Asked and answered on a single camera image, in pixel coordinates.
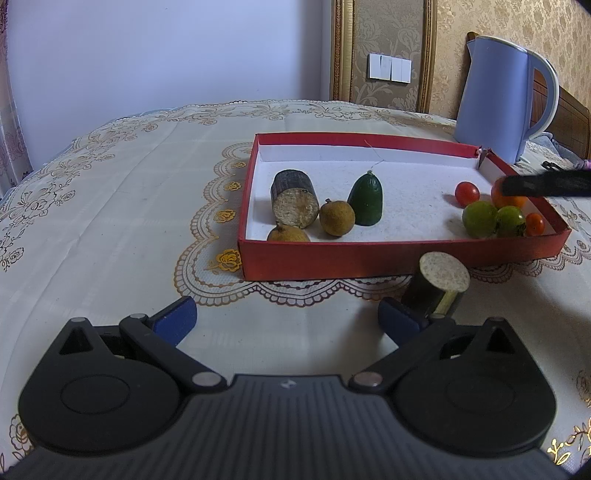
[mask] wall switch panel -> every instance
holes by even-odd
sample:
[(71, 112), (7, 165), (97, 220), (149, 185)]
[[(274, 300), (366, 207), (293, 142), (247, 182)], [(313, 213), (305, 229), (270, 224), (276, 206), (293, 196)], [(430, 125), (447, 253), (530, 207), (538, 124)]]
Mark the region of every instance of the wall switch panel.
[(369, 59), (368, 59), (368, 69), (369, 69), (369, 73), (368, 73), (368, 77), (371, 79), (379, 79), (379, 75), (380, 75), (380, 62), (379, 62), (379, 58), (381, 57), (381, 55), (377, 54), (377, 53), (370, 53), (369, 54)]
[(404, 83), (410, 83), (410, 70), (412, 66), (412, 62), (406, 59), (401, 60), (401, 68), (400, 68), (400, 81)]
[(368, 55), (368, 78), (410, 83), (412, 62), (379, 53)]
[(392, 59), (392, 71), (390, 72), (390, 80), (393, 82), (402, 82), (402, 59), (394, 57)]

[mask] string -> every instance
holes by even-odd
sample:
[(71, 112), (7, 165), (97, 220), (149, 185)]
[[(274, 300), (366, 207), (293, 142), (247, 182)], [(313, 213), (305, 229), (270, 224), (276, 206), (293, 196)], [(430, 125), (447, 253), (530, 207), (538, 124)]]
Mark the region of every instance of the string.
[(377, 162), (377, 163), (375, 163), (375, 164), (373, 164), (373, 165), (371, 166), (371, 168), (369, 169), (369, 171), (372, 171), (376, 165), (379, 165), (379, 164), (381, 164), (383, 161), (386, 161), (386, 159), (385, 159), (385, 158), (382, 158), (382, 157), (380, 157), (380, 156), (379, 156), (379, 153), (376, 151), (376, 149), (375, 149), (373, 146), (371, 146), (371, 145), (369, 144), (369, 142), (368, 142), (366, 139), (363, 139), (363, 141), (365, 142), (365, 144), (366, 144), (366, 145), (367, 145), (369, 148), (371, 148), (371, 149), (374, 151), (374, 153), (376, 154), (376, 156), (377, 156), (378, 158), (381, 158), (381, 160), (380, 160), (379, 162)]

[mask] gold frame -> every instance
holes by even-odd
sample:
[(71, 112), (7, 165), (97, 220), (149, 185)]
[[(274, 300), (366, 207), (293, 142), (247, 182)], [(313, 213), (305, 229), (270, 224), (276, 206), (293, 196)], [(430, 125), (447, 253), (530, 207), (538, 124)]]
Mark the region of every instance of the gold frame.
[[(417, 112), (429, 113), (435, 46), (437, 40), (437, 0), (424, 0), (421, 73)], [(355, 0), (332, 0), (332, 44), (330, 48), (330, 98), (353, 101), (353, 63), (355, 61)]]
[(353, 100), (355, 0), (332, 0), (331, 100)]
[(421, 47), (421, 77), (418, 85), (417, 112), (429, 113), (435, 45), (437, 41), (437, 0), (425, 0), (423, 7), (423, 45)]

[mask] kettle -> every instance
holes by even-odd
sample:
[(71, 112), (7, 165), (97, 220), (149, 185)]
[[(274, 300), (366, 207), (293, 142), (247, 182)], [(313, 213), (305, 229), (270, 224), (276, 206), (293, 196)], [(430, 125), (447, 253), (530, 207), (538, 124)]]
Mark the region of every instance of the kettle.
[[(454, 138), (491, 149), (515, 163), (525, 141), (543, 132), (558, 107), (558, 76), (541, 55), (502, 38), (479, 35), (466, 43), (472, 63), (457, 114)], [(534, 69), (546, 80), (548, 99), (530, 127)]]

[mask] green fruit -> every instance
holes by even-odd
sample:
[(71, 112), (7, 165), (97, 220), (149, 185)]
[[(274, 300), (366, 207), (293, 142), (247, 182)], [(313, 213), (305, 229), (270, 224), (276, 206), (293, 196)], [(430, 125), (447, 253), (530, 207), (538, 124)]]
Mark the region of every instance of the green fruit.
[(462, 213), (462, 222), (468, 235), (486, 238), (495, 233), (496, 208), (493, 204), (479, 200), (471, 203)]
[(523, 213), (513, 205), (499, 209), (496, 214), (496, 235), (499, 237), (524, 236), (526, 227)]
[(371, 170), (357, 179), (347, 199), (355, 212), (355, 223), (365, 226), (379, 222), (383, 202), (382, 185)]

